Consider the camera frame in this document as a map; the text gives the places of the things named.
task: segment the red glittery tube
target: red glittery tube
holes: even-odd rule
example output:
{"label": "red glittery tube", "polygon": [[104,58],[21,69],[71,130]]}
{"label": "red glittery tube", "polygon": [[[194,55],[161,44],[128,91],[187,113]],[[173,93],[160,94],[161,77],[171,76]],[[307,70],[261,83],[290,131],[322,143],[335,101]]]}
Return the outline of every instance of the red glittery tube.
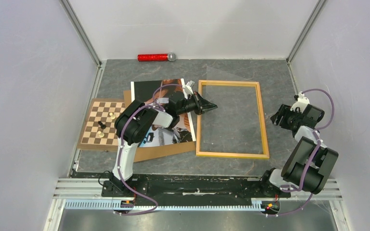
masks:
{"label": "red glittery tube", "polygon": [[151,61],[175,61],[176,55],[174,53],[168,54],[139,54],[137,57],[140,62],[151,62]]}

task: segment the chess piece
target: chess piece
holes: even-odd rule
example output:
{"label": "chess piece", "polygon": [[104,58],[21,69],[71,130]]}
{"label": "chess piece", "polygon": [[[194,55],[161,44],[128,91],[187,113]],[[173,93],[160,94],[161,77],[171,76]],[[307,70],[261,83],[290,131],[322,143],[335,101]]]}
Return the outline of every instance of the chess piece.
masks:
{"label": "chess piece", "polygon": [[112,113],[112,112],[110,112],[109,115],[110,115],[110,118],[111,119],[115,119],[116,118],[116,115],[114,113]]}
{"label": "chess piece", "polygon": [[106,125],[103,124],[101,121],[98,121],[98,125],[100,125],[100,128],[101,129],[105,129],[106,128]]}
{"label": "chess piece", "polygon": [[97,132],[97,134],[98,134],[98,136],[99,136],[100,138],[103,138],[103,137],[104,137],[104,133],[103,133],[102,131],[98,131],[98,132]]}

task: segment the cable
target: cable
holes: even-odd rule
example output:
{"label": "cable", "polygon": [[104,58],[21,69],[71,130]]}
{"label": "cable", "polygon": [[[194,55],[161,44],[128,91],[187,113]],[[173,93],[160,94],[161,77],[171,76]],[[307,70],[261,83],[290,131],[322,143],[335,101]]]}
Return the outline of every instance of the cable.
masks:
{"label": "cable", "polygon": [[[131,122],[131,120],[143,109],[146,109],[146,108],[152,108],[153,106],[151,105],[144,105],[140,108],[138,108],[127,120],[127,123],[125,123],[122,131],[121,131],[121,137],[124,137],[124,132],[125,132],[125,129],[127,128],[128,124]],[[118,174],[119,174],[119,177],[120,177],[120,180],[121,182],[124,184],[125,187],[127,187],[131,192],[137,194],[137,195],[140,195],[141,197],[149,200],[149,201],[152,201],[153,203],[155,203],[155,207],[152,208],[152,209],[149,209],[149,210],[146,210],[146,211],[141,211],[141,212],[138,212],[138,213],[126,213],[126,214],[121,214],[123,216],[134,216],[134,215],[141,215],[141,214],[146,214],[146,213],[150,213],[152,211],[154,211],[155,209],[157,209],[158,207],[158,202],[154,199],[152,199],[151,197],[148,197],[144,194],[141,194],[139,193],[138,191],[136,191],[135,189],[131,188],[124,180],[123,176],[122,176],[122,173],[121,173],[121,168],[120,168],[120,162],[121,162],[121,154],[122,154],[122,147],[124,146],[124,139],[121,139],[121,144],[120,144],[120,149],[119,149],[119,156],[117,158],[117,170],[118,170]]]}
{"label": "cable", "polygon": [[302,206],[298,207],[297,209],[295,209],[293,211],[286,212],[286,213],[281,213],[281,214],[266,214],[266,217],[280,217],[280,216],[284,216],[284,215],[293,214],[293,213],[295,213],[299,210],[302,210],[308,204],[308,202],[310,202],[311,197],[313,197],[312,193],[310,194],[310,196],[308,197],[308,199],[305,201],[305,203]]}
{"label": "cable", "polygon": [[325,90],[323,89],[318,89],[318,88],[313,88],[313,89],[308,89],[308,90],[305,90],[303,91],[302,93],[306,93],[306,92],[310,92],[310,91],[320,91],[324,94],[327,95],[327,97],[330,99],[330,102],[331,102],[331,117],[330,117],[330,120],[328,121],[328,123],[322,127],[319,127],[319,128],[315,128],[313,130],[313,135],[314,137],[316,138],[317,140],[317,146],[315,147],[315,149],[313,150],[313,152],[311,153],[310,157],[308,158],[308,161],[307,163],[305,164],[305,167],[304,167],[304,170],[303,170],[303,173],[301,175],[301,178],[300,178],[300,185],[299,185],[299,188],[296,188],[294,186],[290,186],[290,185],[282,185],[281,187],[285,188],[285,187],[288,187],[288,188],[293,188],[292,190],[285,190],[285,189],[281,189],[283,192],[285,193],[290,193],[290,192],[296,192],[296,191],[301,191],[303,189],[303,185],[304,185],[304,179],[305,179],[305,176],[307,174],[307,170],[309,169],[310,167],[310,164],[311,162],[313,161],[313,158],[314,156],[316,155],[317,151],[319,150],[320,148],[320,145],[321,145],[321,140],[320,140],[320,137],[317,135],[316,131],[317,130],[321,130],[321,129],[325,129],[326,127],[328,127],[331,122],[332,122],[332,119],[334,118],[334,113],[335,113],[335,107],[334,107],[334,100],[332,99],[331,95],[326,92]]}
{"label": "cable", "polygon": [[281,185],[280,187],[281,188],[293,188],[291,190],[286,190],[286,189],[280,189],[282,192],[285,192],[285,193],[290,193],[290,192],[299,192],[303,189],[303,186],[304,186],[304,179],[305,179],[305,176],[307,174],[307,170],[310,168],[310,164],[311,162],[313,161],[314,157],[316,156],[317,154],[317,151],[319,150],[320,146],[321,146],[321,140],[320,140],[320,137],[317,135],[317,132],[316,131],[313,131],[313,135],[314,137],[316,138],[317,140],[317,145],[316,147],[314,148],[314,150],[312,151],[310,157],[308,158],[307,160],[307,163],[305,164],[304,166],[304,169],[303,169],[303,173],[301,174],[301,178],[300,178],[300,185],[299,185],[299,188],[296,188],[295,186],[293,185]]}
{"label": "cable", "polygon": [[154,102],[154,104],[156,104],[164,112],[165,112],[165,109],[159,103],[157,103],[157,100],[155,99],[155,95],[157,94],[159,89],[162,89],[162,88],[168,87],[168,86],[181,86],[182,87],[181,84],[170,83],[170,84],[162,85],[161,87],[157,88],[155,90],[154,94],[152,94],[152,101]]}
{"label": "cable", "polygon": [[302,93],[306,93],[306,92],[309,92],[309,91],[320,91],[324,94],[327,95],[327,97],[330,99],[330,102],[331,102],[331,118],[330,120],[328,121],[328,123],[320,128],[315,128],[314,130],[321,130],[321,129],[325,129],[326,127],[328,127],[331,122],[332,122],[332,119],[334,118],[334,112],[335,112],[335,109],[334,109],[334,101],[332,100],[332,97],[330,96],[330,94],[328,94],[328,92],[326,92],[325,90],[323,89],[319,89],[319,88],[313,88],[313,89],[308,89],[308,90],[305,90],[303,91]]}
{"label": "cable", "polygon": [[109,174],[111,174],[111,172],[110,172],[110,171],[106,170],[106,171],[104,171],[102,174],[100,174],[100,175],[98,176],[97,181],[98,181],[98,183],[99,183],[101,186],[104,186],[104,184],[100,183],[100,178],[101,178],[101,176],[102,176],[104,173],[106,173],[106,172],[108,172]]}
{"label": "cable", "polygon": [[[156,102],[155,100],[155,95],[157,94],[158,90],[161,89],[161,88],[164,88],[164,87],[167,87],[167,86],[182,86],[182,85],[179,85],[179,84],[167,84],[167,85],[163,85],[159,88],[157,88],[154,92],[154,94],[152,95],[152,99],[154,101],[154,103],[156,104],[156,106],[160,107],[160,109],[162,109],[163,111],[165,111],[165,109]],[[125,133],[125,129],[127,128],[127,126],[129,125],[129,123],[132,121],[132,119],[143,109],[146,109],[146,108],[154,108],[154,106],[151,106],[151,105],[144,105],[140,108],[138,108],[127,120],[127,122],[125,123],[122,131],[121,131],[121,136],[120,137],[124,137],[124,133]],[[147,214],[147,213],[150,213],[152,211],[154,211],[155,209],[157,209],[158,207],[158,202],[154,199],[152,199],[151,197],[148,197],[144,194],[141,194],[139,193],[138,191],[136,191],[135,189],[131,188],[124,180],[123,176],[122,176],[122,173],[121,173],[121,168],[120,168],[120,162],[121,162],[121,154],[122,154],[122,149],[123,149],[123,146],[124,146],[124,138],[121,139],[121,144],[120,144],[120,150],[119,150],[119,154],[118,154],[118,158],[117,158],[117,170],[118,170],[118,174],[119,174],[119,177],[120,177],[120,180],[121,182],[124,184],[125,187],[127,187],[131,192],[133,192],[134,194],[137,194],[137,195],[140,195],[141,197],[149,200],[149,201],[152,201],[153,203],[155,203],[155,207],[152,208],[152,209],[149,209],[149,210],[146,210],[146,211],[141,211],[141,212],[137,212],[137,213],[126,213],[126,214],[123,214],[121,213],[122,216],[135,216],[135,215],[141,215],[141,214]]]}
{"label": "cable", "polygon": [[269,207],[270,210],[272,210],[275,213],[278,213],[279,211],[272,209],[272,207]]}

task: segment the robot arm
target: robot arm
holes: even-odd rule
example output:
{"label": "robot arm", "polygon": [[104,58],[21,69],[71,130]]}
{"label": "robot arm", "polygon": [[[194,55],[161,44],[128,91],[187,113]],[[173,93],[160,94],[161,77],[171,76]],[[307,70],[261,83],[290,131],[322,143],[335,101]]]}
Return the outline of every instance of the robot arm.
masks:
{"label": "robot arm", "polygon": [[[324,117],[324,111],[312,106],[301,92],[295,99],[297,102],[291,107],[282,104],[279,111],[271,117],[275,125],[291,130],[298,144],[283,169],[274,169],[267,173],[268,180],[277,188],[283,185],[295,185],[299,188],[298,185],[303,182],[302,190],[317,194],[324,188],[338,153],[328,148],[319,139],[319,132],[314,131],[317,123]],[[313,165],[306,170],[307,162]]]}
{"label": "robot arm", "polygon": [[129,118],[145,104],[139,100],[134,100],[116,119],[115,128],[118,142],[121,144],[122,139],[124,139],[124,146],[118,146],[117,160],[120,159],[120,163],[116,162],[113,168],[112,181],[121,191],[124,188],[121,180],[127,181],[132,176],[135,152],[152,125],[173,128],[179,122],[180,114],[194,111],[197,115],[201,115],[217,108],[217,105],[203,99],[197,91],[192,92],[192,86],[192,81],[183,86],[184,92],[188,94],[187,99],[184,98],[177,102],[169,99],[168,104],[164,106],[164,111],[157,110],[155,107],[142,109],[127,125],[123,134],[124,137],[121,136],[123,127]]}

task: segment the black mounting base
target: black mounting base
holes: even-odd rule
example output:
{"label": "black mounting base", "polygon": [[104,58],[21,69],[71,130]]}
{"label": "black mounting base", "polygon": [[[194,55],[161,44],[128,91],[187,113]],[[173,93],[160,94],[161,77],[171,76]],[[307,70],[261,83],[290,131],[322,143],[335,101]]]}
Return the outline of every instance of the black mounting base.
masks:
{"label": "black mounting base", "polygon": [[[75,178],[109,177],[101,173],[75,172]],[[133,174],[130,187],[145,194],[160,206],[251,205],[251,198],[289,198],[290,193],[277,192],[263,177],[189,176]],[[110,181],[104,182],[103,197],[134,197],[121,192]],[[153,205],[137,196],[136,205]]]}

